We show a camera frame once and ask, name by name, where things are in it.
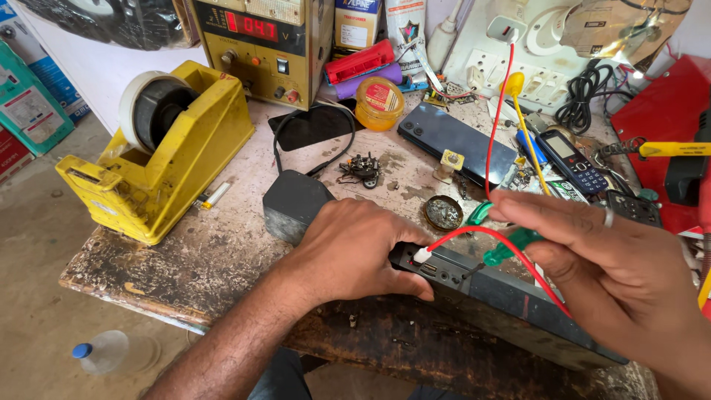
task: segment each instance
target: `right hand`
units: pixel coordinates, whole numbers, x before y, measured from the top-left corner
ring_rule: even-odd
[[[711,324],[673,234],[621,216],[607,228],[603,209],[576,201],[504,190],[491,200],[492,219],[548,239],[525,251],[597,342],[696,392],[709,389],[699,371],[711,362]]]

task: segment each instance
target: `left hand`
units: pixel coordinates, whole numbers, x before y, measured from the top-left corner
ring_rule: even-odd
[[[296,291],[305,312],[331,300],[400,293],[433,301],[421,276],[395,270],[387,259],[397,242],[428,246],[432,237],[410,220],[372,201],[330,201],[301,244],[269,272]]]

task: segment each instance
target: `worn wooden table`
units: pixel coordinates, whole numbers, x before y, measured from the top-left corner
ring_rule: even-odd
[[[420,98],[420,93],[406,96],[406,114]],[[262,220],[262,195],[277,177],[267,120],[290,110],[256,101],[249,107],[256,132],[210,186],[232,184],[212,210],[191,208],[156,246],[99,227],[69,262],[60,284],[198,333],[224,315],[273,262],[292,249],[269,235]],[[455,105],[449,112],[482,132],[491,131],[484,102]],[[514,133],[513,128],[502,127],[497,140],[513,147]],[[616,140],[602,120],[587,136],[599,142]],[[282,152],[282,164],[285,169],[307,172],[337,154],[348,139],[346,135]],[[469,195],[475,200],[464,201],[459,185],[432,178],[439,160],[401,138],[395,128],[358,132],[340,161],[368,152],[380,159],[383,173],[378,187],[337,184],[342,172],[334,162],[319,179],[336,198],[371,199],[435,236],[442,233],[431,229],[421,212],[428,198],[450,196],[462,205],[465,216],[485,199],[483,189],[471,182]],[[630,166],[623,169],[631,171]],[[499,227],[494,222],[484,225]],[[473,256],[494,246],[491,238],[479,234],[447,245]],[[518,261],[507,261],[501,269],[533,281]],[[570,372],[404,296],[322,305],[296,325],[284,345],[481,399],[657,399],[651,373],[634,363]]]

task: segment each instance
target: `red plastic casing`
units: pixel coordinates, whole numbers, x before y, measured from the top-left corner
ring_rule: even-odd
[[[324,70],[326,71],[328,82],[335,85],[344,80],[382,68],[393,61],[395,61],[395,54],[392,52],[390,41],[385,39],[350,56],[326,63]]]
[[[620,140],[642,136],[651,142],[693,142],[699,130],[699,116],[709,107],[711,60],[683,56],[641,93],[612,116]],[[642,187],[659,194],[659,213],[664,229],[680,233],[699,225],[699,208],[669,202],[664,179],[670,157],[649,157],[641,161],[629,156]]]

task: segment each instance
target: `usb port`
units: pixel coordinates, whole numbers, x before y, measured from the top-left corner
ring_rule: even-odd
[[[428,263],[422,264],[422,268],[420,268],[419,271],[433,278],[437,276],[437,267]]]

